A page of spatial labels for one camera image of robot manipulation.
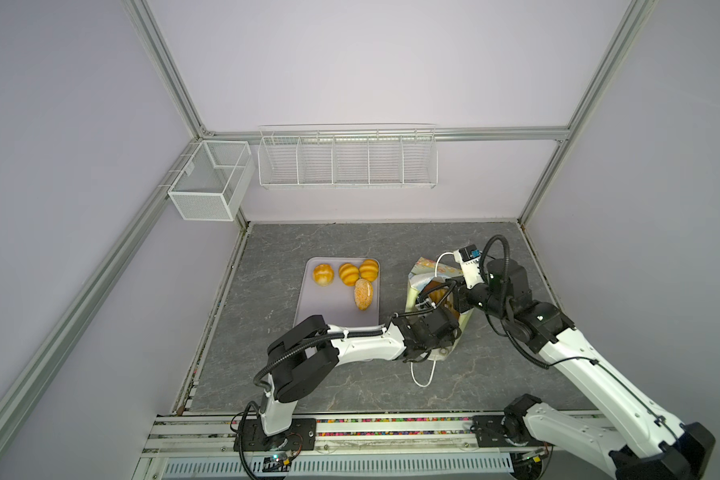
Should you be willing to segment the floral paper bag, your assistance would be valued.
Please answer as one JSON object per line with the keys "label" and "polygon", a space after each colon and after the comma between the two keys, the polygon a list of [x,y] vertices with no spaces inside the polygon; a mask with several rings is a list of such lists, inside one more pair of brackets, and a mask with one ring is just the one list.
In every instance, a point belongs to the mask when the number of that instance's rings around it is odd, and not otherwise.
{"label": "floral paper bag", "polygon": [[450,343],[435,347],[428,356],[424,355],[420,358],[420,361],[432,363],[428,380],[425,383],[417,380],[414,366],[410,364],[413,383],[420,388],[427,388],[431,384],[437,364],[445,361],[456,349],[474,312],[473,309],[466,309],[465,302],[458,299],[457,291],[447,294],[445,281],[461,276],[462,269],[443,264],[442,260],[446,256],[452,256],[455,261],[459,262],[460,255],[457,251],[444,252],[436,261],[420,258],[408,275],[406,312],[423,312],[427,308],[434,308],[440,304],[458,322],[458,330],[451,335]]}

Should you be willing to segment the oval sesame bread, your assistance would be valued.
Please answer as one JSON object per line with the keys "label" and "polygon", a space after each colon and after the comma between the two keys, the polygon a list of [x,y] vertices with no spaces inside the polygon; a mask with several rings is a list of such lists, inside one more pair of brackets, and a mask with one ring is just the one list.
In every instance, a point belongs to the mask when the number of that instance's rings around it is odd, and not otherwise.
{"label": "oval sesame bread", "polygon": [[374,288],[370,281],[359,278],[354,285],[354,302],[358,310],[367,310],[374,297]]}

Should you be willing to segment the yellow twisted bread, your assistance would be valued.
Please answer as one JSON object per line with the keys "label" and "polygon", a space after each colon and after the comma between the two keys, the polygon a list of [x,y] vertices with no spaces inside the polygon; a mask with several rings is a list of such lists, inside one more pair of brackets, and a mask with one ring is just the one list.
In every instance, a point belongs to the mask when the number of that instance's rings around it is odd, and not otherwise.
{"label": "yellow twisted bread", "polygon": [[368,282],[374,282],[379,276],[380,266],[376,260],[366,259],[358,267],[358,270],[359,276],[362,279],[365,279]]}
{"label": "yellow twisted bread", "polygon": [[353,287],[360,279],[359,268],[351,263],[342,264],[338,269],[338,274],[341,282],[350,287]]}

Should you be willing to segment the round sesame bun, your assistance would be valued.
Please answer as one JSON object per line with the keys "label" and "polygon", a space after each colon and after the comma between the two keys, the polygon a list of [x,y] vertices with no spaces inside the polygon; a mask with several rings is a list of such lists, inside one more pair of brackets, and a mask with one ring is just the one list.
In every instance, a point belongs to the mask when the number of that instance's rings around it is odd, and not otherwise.
{"label": "round sesame bun", "polygon": [[328,286],[334,280],[334,270],[330,264],[318,264],[312,272],[314,282],[319,286]]}

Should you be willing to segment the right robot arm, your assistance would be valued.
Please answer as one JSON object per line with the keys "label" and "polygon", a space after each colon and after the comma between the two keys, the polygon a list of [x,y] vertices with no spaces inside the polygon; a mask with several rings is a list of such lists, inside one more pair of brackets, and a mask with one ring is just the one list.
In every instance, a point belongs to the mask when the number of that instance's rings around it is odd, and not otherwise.
{"label": "right robot arm", "polygon": [[558,307],[533,299],[525,269],[509,258],[484,260],[474,247],[455,255],[465,298],[500,321],[510,343],[531,363],[556,369],[612,424],[593,426],[524,394],[504,410],[507,442],[540,441],[598,467],[614,479],[700,479],[716,440],[651,400],[588,342]]}

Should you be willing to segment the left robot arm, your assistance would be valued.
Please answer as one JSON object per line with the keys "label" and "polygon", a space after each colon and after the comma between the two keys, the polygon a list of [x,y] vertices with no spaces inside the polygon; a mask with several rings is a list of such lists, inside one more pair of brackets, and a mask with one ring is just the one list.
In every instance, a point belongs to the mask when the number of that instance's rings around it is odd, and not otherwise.
{"label": "left robot arm", "polygon": [[312,315],[269,345],[267,363],[253,377],[263,389],[261,429],[267,437],[289,430],[298,402],[338,366],[426,361],[454,346],[462,333],[459,320],[445,307],[395,314],[372,327],[330,325],[321,315]]}

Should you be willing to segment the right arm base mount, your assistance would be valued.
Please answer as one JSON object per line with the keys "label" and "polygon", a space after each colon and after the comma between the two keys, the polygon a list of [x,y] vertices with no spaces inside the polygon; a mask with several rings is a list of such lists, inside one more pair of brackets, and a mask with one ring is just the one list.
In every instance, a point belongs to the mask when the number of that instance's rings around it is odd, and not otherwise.
{"label": "right arm base mount", "polygon": [[503,414],[475,415],[469,431],[479,447],[556,448],[532,437],[518,419]]}

